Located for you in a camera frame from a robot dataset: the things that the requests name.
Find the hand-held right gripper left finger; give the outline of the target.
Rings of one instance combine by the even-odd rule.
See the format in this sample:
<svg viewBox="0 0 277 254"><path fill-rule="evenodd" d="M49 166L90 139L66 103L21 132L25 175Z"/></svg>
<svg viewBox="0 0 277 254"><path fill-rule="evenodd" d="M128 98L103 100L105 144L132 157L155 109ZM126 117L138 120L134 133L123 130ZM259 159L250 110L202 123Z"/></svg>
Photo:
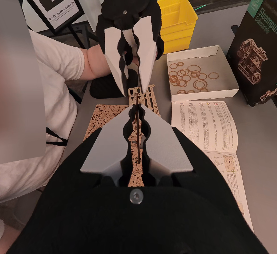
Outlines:
<svg viewBox="0 0 277 254"><path fill-rule="evenodd" d="M133 171L129 136L136 106L132 105L101 129L80 171L110 176L117 186L128 186Z"/></svg>

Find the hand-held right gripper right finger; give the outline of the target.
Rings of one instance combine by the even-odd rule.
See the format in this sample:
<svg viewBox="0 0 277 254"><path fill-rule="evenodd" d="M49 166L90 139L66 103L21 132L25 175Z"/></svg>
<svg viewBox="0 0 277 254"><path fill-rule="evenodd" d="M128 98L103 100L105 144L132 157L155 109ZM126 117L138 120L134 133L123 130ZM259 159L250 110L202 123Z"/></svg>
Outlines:
<svg viewBox="0 0 277 254"><path fill-rule="evenodd" d="M192 172L182 145L170 124L143 104L138 105L141 131L145 136L142 153L144 186L155 186L163 176Z"/></svg>

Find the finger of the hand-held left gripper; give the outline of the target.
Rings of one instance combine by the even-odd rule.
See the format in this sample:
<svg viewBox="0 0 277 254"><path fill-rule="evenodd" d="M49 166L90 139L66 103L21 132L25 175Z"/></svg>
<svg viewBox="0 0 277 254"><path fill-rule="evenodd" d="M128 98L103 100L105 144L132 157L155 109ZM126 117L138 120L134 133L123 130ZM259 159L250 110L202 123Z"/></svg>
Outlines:
<svg viewBox="0 0 277 254"><path fill-rule="evenodd" d="M137 44L138 73L141 89L145 93L150 83L157 52L157 44L153 38L151 16L141 18L133 26L132 32Z"/></svg>
<svg viewBox="0 0 277 254"><path fill-rule="evenodd" d="M127 96L129 73L125 61L124 48L126 39L117 28L105 29L105 58L123 96Z"/></svg>

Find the gear-oval wooden parts sheet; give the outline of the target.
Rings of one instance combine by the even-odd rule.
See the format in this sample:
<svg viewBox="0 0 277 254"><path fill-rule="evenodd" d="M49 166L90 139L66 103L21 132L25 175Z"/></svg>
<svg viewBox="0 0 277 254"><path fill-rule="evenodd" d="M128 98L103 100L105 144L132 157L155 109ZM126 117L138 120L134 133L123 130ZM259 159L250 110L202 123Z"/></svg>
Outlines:
<svg viewBox="0 0 277 254"><path fill-rule="evenodd" d="M88 125L83 141L85 141L98 128L102 128L110 120L115 118L127 107L128 105L97 104L93 112L93 115L91 117L91 120Z"/></svg>

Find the narrow slotted wooden parts sheet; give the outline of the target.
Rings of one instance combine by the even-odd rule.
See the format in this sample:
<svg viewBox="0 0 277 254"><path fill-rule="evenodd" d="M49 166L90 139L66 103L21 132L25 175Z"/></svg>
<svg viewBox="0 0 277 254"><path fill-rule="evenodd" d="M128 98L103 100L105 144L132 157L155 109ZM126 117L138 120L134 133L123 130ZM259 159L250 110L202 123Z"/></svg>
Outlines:
<svg viewBox="0 0 277 254"><path fill-rule="evenodd" d="M160 117L157 101L154 95L154 87L155 85L149 85L146 93L142 93L140 87L128 89L129 105L130 106L135 105L136 97L137 97L138 103L145 105ZM143 187L144 186L144 183L142 180L143 134L141 132L140 119L138 120L139 128L137 128L136 120L133 121L132 125L133 125L133 132L129 137L129 141L130 141L131 153L132 153L133 171L132 171L132 175L131 175L128 187Z"/></svg>

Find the instruction booklet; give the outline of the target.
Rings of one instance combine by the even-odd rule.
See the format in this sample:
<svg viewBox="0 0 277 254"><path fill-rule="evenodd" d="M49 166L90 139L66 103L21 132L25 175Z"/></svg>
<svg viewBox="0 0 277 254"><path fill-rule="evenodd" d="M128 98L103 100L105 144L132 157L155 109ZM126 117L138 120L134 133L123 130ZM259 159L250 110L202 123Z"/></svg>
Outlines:
<svg viewBox="0 0 277 254"><path fill-rule="evenodd" d="M238 134L224 101L174 101L171 125L213 162L228 183L244 219L253 230L239 161Z"/></svg>

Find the person's left forearm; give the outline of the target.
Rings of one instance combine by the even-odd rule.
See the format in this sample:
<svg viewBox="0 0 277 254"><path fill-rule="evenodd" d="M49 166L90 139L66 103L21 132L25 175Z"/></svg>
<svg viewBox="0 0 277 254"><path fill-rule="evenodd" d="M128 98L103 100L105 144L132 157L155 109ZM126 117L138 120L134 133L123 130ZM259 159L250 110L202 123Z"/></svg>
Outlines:
<svg viewBox="0 0 277 254"><path fill-rule="evenodd" d="M79 80L94 80L111 74L111 70L100 45L87 49L80 49L84 55L84 70Z"/></svg>

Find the black model kit box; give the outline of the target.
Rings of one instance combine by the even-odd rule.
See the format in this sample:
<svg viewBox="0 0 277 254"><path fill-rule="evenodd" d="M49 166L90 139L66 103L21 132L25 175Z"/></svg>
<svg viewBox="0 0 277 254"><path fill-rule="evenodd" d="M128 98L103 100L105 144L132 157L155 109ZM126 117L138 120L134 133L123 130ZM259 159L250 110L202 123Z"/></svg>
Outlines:
<svg viewBox="0 0 277 254"><path fill-rule="evenodd" d="M251 0L226 58L248 105L276 95L277 0Z"/></svg>

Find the pile of tan rubber bands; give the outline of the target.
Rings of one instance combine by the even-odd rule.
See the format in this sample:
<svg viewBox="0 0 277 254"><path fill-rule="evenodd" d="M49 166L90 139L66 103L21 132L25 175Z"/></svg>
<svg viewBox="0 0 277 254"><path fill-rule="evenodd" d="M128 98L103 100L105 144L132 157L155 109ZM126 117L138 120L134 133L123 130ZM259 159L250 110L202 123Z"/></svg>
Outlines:
<svg viewBox="0 0 277 254"><path fill-rule="evenodd" d="M208 92L212 82L219 77L219 73L204 66L185 65L182 61L168 64L168 78L174 95Z"/></svg>

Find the white cardboard tray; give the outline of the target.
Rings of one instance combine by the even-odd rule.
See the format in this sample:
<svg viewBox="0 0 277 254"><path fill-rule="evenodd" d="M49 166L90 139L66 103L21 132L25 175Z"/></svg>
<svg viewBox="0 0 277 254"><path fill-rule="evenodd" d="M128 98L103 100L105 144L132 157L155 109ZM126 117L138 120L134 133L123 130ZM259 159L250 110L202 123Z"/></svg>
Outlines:
<svg viewBox="0 0 277 254"><path fill-rule="evenodd" d="M174 95L172 94L174 89L170 86L172 102L233 97L239 90L238 83L219 45L167 54L167 65L169 62L178 61L184 62L185 65L204 66L212 72L219 73L220 77L212 82L208 92L203 93Z"/></svg>

